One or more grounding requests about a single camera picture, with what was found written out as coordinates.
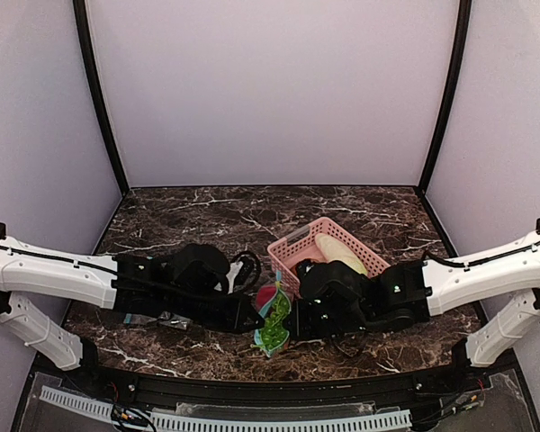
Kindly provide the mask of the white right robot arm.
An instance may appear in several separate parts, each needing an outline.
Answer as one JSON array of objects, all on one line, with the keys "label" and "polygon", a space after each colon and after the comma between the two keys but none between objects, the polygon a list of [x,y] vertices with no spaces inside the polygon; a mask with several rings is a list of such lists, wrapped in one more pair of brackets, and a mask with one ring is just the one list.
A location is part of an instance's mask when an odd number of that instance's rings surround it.
[{"label": "white right robot arm", "polygon": [[488,367],[540,326],[540,218],[534,231],[501,247],[453,259],[426,253],[374,277],[340,261],[314,264],[303,271],[299,293],[284,324],[294,340],[408,329],[507,294],[508,304],[453,349],[460,367]]}]

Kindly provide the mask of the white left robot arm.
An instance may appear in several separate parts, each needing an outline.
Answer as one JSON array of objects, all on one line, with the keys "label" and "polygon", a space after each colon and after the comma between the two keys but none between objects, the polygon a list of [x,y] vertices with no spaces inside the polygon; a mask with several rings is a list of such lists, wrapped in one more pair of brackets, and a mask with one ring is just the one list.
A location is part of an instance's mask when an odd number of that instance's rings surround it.
[{"label": "white left robot arm", "polygon": [[215,246],[195,243],[158,257],[74,255],[9,237],[0,222],[0,325],[59,370],[93,371],[95,343],[54,323],[29,294],[153,318],[167,312],[209,330],[242,334],[264,326],[238,290],[256,265],[253,257],[231,262]]}]

